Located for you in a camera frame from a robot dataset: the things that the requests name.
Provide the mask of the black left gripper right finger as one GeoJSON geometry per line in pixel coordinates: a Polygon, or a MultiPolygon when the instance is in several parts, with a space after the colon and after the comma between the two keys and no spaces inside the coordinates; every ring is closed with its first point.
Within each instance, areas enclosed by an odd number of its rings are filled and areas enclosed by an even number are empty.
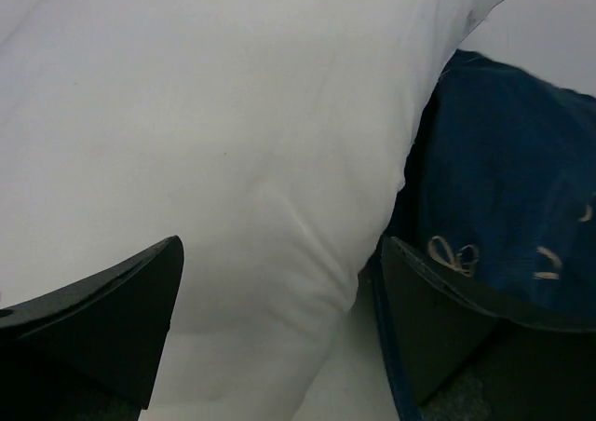
{"type": "Polygon", "coordinates": [[[402,420],[591,420],[595,324],[495,291],[397,238],[380,341],[402,420]]]}

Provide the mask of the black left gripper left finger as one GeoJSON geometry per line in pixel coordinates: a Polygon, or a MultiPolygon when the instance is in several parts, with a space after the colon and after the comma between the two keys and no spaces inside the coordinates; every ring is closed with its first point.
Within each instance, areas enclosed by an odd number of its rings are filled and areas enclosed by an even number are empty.
{"type": "Polygon", "coordinates": [[[180,288],[179,237],[1,311],[4,420],[136,420],[180,288]]]}

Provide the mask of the blue embroidered pillowcase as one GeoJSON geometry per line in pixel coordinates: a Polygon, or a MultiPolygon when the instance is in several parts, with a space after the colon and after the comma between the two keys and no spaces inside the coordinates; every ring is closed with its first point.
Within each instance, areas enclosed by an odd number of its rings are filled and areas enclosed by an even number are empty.
{"type": "Polygon", "coordinates": [[[390,223],[459,275],[595,324],[595,100],[457,51],[422,113],[390,223]]]}

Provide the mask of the white pillow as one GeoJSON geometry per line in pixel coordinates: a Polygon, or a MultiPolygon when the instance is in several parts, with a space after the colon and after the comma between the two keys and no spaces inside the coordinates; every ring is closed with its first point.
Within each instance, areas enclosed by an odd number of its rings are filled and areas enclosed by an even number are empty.
{"type": "Polygon", "coordinates": [[[39,0],[1,45],[3,300],[176,235],[160,385],[293,418],[443,67],[502,1],[39,0]]]}

